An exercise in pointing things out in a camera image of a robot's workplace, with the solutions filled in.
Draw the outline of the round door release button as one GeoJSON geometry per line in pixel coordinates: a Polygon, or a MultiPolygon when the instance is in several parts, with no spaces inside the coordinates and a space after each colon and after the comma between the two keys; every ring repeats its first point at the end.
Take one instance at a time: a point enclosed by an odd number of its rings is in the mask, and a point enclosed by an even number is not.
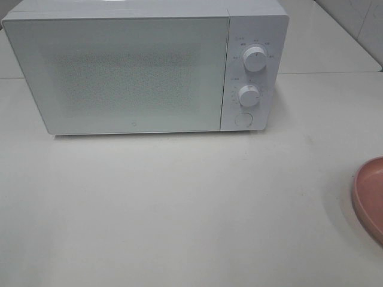
{"type": "Polygon", "coordinates": [[[253,123],[253,116],[249,113],[240,113],[235,117],[235,124],[240,129],[250,128],[253,123]]]}

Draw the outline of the pink round plate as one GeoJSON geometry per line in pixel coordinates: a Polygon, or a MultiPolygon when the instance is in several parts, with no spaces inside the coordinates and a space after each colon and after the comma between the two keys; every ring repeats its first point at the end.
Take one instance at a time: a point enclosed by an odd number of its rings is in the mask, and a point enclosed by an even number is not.
{"type": "Polygon", "coordinates": [[[382,157],[360,166],[354,177],[351,196],[358,220],[382,245],[382,157]]]}

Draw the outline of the white microwave door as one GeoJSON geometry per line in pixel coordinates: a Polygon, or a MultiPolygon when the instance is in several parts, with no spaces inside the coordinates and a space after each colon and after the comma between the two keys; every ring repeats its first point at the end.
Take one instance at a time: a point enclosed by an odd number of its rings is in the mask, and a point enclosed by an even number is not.
{"type": "Polygon", "coordinates": [[[220,128],[228,18],[4,22],[52,135],[220,128]]]}

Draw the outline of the lower white timer knob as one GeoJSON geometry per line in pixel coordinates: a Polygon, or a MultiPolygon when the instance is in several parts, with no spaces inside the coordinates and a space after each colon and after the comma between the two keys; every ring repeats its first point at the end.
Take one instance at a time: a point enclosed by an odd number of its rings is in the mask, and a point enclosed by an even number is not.
{"type": "Polygon", "coordinates": [[[238,99],[243,107],[256,106],[260,100],[260,90],[254,85],[243,86],[238,91],[238,99]]]}

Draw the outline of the upper white power knob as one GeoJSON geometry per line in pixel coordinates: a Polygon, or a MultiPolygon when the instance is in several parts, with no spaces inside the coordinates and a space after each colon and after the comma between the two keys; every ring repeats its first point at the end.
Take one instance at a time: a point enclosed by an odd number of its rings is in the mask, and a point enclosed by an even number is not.
{"type": "Polygon", "coordinates": [[[248,72],[258,72],[266,67],[267,50],[262,45],[253,45],[245,49],[242,61],[248,72]]]}

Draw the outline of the white microwave oven body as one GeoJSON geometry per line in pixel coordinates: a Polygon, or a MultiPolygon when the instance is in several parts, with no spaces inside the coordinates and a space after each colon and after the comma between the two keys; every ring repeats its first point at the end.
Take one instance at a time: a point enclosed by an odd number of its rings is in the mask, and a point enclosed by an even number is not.
{"type": "Polygon", "coordinates": [[[82,19],[186,19],[228,18],[226,61],[220,128],[233,132],[263,130],[268,121],[279,63],[284,48],[289,17],[278,1],[22,1],[3,19],[25,20],[82,19]],[[246,48],[262,45],[267,50],[266,67],[248,72],[242,55],[246,48]],[[238,91],[246,85],[257,86],[260,100],[256,106],[243,107],[238,91]],[[240,129],[235,117],[253,116],[250,128],[240,129]]]}

